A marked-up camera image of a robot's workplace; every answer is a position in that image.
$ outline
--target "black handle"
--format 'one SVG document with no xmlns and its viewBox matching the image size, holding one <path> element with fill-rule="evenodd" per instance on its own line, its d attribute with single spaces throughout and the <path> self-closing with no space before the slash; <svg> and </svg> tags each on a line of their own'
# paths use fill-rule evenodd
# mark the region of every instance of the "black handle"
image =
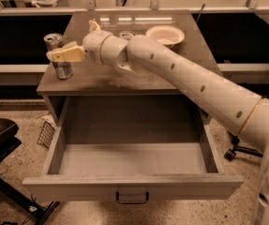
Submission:
<svg viewBox="0 0 269 225">
<path fill-rule="evenodd" d="M 149 202 L 149 192 L 147 191 L 145 193 L 145 200 L 143 200 L 143 201 L 121 201 L 119 199 L 119 192 L 116 192 L 116 201 L 122 205 L 125 205 L 125 204 L 131 204 L 131 205 L 145 204 L 145 203 Z"/>
</svg>

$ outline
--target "can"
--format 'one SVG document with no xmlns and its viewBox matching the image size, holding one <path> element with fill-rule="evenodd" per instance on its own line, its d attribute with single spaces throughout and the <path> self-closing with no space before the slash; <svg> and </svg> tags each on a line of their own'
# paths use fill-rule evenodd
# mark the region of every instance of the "can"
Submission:
<svg viewBox="0 0 269 225">
<path fill-rule="evenodd" d="M 64 46 L 61 34 L 48 34 L 43 38 L 49 51 Z M 52 62 L 59 79 L 68 79 L 72 76 L 72 69 L 69 62 Z"/>
</svg>

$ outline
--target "open drawer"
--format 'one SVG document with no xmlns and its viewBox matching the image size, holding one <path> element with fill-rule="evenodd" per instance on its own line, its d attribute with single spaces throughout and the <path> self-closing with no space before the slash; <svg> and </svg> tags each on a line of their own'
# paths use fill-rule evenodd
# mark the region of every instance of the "open drawer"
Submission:
<svg viewBox="0 0 269 225">
<path fill-rule="evenodd" d="M 227 199 L 208 120 L 182 95 L 67 97 L 39 178 L 41 201 Z"/>
</svg>

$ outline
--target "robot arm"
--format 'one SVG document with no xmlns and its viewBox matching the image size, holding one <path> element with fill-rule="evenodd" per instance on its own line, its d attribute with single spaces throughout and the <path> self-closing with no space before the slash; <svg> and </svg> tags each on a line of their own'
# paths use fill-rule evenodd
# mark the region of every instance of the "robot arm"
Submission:
<svg viewBox="0 0 269 225">
<path fill-rule="evenodd" d="M 82 47 L 68 45 L 48 54 L 53 61 L 88 60 L 110 65 L 135 83 L 149 83 L 157 74 L 172 83 L 232 134 L 264 153 L 254 224 L 269 224 L 269 100 L 252 93 L 176 54 L 157 41 L 136 36 L 124 40 L 97 30 Z"/>
</svg>

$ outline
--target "concrete floor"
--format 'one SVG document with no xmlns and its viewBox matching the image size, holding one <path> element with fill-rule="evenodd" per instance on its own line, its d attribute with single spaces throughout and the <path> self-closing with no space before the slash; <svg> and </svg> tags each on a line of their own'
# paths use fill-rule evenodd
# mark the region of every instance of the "concrete floor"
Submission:
<svg viewBox="0 0 269 225">
<path fill-rule="evenodd" d="M 0 106 L 0 117 L 14 120 L 20 130 L 17 137 L 22 141 L 11 155 L 0 164 L 0 173 L 24 195 L 30 196 L 22 186 L 24 177 L 39 176 L 47 149 L 37 144 L 44 120 L 48 114 L 37 105 Z M 223 155 L 232 147 L 228 132 L 216 121 L 211 131 L 225 174 L 239 174 L 244 184 L 226 201 L 167 201 L 148 202 L 145 205 L 120 205 L 117 202 L 61 202 L 45 224 L 250 224 L 253 202 L 256 198 L 261 159 L 237 154 L 229 162 Z M 3 221 L 22 224 L 28 214 L 15 203 L 0 194 L 0 224 Z"/>
</svg>

